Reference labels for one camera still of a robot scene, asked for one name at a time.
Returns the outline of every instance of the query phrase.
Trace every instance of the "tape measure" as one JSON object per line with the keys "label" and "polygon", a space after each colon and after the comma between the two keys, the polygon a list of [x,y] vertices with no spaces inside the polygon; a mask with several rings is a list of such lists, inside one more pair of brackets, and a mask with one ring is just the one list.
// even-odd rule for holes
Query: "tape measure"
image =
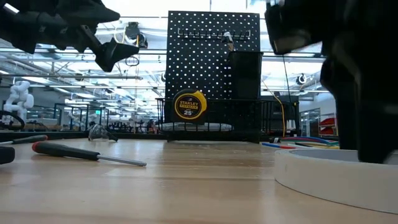
{"label": "tape measure", "polygon": [[173,106],[176,121],[204,123],[207,100],[201,91],[185,89],[178,92],[173,99]]}

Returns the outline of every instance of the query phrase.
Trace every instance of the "screwdriver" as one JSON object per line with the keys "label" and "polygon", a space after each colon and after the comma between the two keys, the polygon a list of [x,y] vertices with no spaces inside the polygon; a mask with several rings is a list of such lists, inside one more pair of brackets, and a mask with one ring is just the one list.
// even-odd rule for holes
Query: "screwdriver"
{"label": "screwdriver", "polygon": [[122,162],[125,164],[131,164],[136,166],[146,166],[146,162],[134,161],[130,159],[120,159],[110,156],[102,156],[99,152],[89,151],[84,149],[78,149],[75,147],[64,146],[61,144],[49,143],[49,142],[36,142],[32,145],[33,151],[46,154],[49,156],[58,157],[72,157],[79,159],[88,159],[91,161],[97,161],[98,159],[104,159],[107,161]]}
{"label": "screwdriver", "polygon": [[46,135],[38,135],[38,136],[31,136],[27,138],[20,138],[20,139],[14,139],[12,141],[7,141],[7,142],[0,142],[0,146],[7,146],[10,144],[23,144],[23,143],[32,143],[32,142],[38,142],[38,141],[46,141],[49,137]]}

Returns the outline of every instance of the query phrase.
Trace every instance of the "ceiling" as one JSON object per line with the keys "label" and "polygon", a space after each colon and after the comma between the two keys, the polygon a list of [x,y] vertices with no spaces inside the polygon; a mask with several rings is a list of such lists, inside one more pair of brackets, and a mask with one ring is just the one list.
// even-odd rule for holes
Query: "ceiling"
{"label": "ceiling", "polygon": [[[181,11],[221,11],[221,12],[257,12],[264,17],[265,1],[263,0],[230,0],[187,1],[187,0],[103,0],[110,9],[120,13],[119,21],[99,24],[96,33],[101,42],[112,37],[122,40],[124,27],[128,22],[138,22],[141,32],[146,35],[148,49],[140,50],[139,65],[129,66],[133,60],[120,61],[110,73],[104,73],[94,62],[95,56],[90,50],[79,54],[74,49],[56,50],[52,45],[38,46],[31,55],[14,49],[0,40],[0,72],[3,74],[48,75],[45,78],[28,78],[37,88],[52,87],[73,100],[123,100],[109,103],[109,106],[122,106],[130,111],[143,108],[147,113],[155,113],[155,99],[164,97],[165,83],[162,75],[166,68],[167,14],[169,10]],[[270,89],[287,89],[286,75],[291,90],[322,90],[318,85],[322,58],[314,58],[321,45],[314,45],[286,55],[285,64],[281,57],[272,53],[267,35],[266,23],[261,19],[262,79]],[[84,75],[77,80],[76,73]],[[311,85],[298,86],[295,80],[298,75],[306,74]]]}

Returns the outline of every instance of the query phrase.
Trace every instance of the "red screwdriver handle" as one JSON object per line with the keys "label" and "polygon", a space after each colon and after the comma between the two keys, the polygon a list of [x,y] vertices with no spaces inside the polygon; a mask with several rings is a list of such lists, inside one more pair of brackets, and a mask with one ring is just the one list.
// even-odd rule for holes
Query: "red screwdriver handle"
{"label": "red screwdriver handle", "polygon": [[99,152],[77,149],[74,147],[64,146],[61,144],[49,143],[49,142],[36,142],[32,145],[33,151],[49,156],[59,157],[73,157],[79,159],[88,159],[91,161],[97,161]]}
{"label": "red screwdriver handle", "polygon": [[12,140],[12,144],[32,143],[38,141],[46,141],[49,137],[46,135],[31,136],[27,138],[20,138]]}

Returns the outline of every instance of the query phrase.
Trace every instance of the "yellow cable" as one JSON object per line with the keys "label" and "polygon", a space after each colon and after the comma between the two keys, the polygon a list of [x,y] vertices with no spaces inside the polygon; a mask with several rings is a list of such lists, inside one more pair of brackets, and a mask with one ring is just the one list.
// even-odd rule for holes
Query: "yellow cable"
{"label": "yellow cable", "polygon": [[122,38],[122,41],[121,41],[121,42],[116,38],[116,31],[117,31],[116,29],[117,29],[117,27],[115,26],[114,32],[113,32],[113,38],[114,38],[114,40],[116,41],[116,43],[123,44],[123,43],[124,43],[124,40],[126,39],[126,29],[127,29],[127,26],[124,27],[124,30],[123,30],[123,38]]}
{"label": "yellow cable", "polygon": [[[269,91],[269,88],[268,88],[268,86],[266,85],[266,83],[264,82],[264,80],[261,80],[262,81],[262,83],[266,86],[266,88],[268,89],[268,91]],[[271,94],[272,94],[272,96],[274,96],[274,98],[280,103],[280,107],[282,108],[282,123],[283,123],[283,125],[284,125],[284,132],[283,132],[283,134],[282,134],[282,137],[285,137],[285,131],[286,131],[286,126],[285,126],[285,109],[284,109],[284,105],[282,104],[282,102],[278,99],[278,97],[276,97],[274,94],[273,94],[273,92],[271,92],[271,91],[269,91]]]}

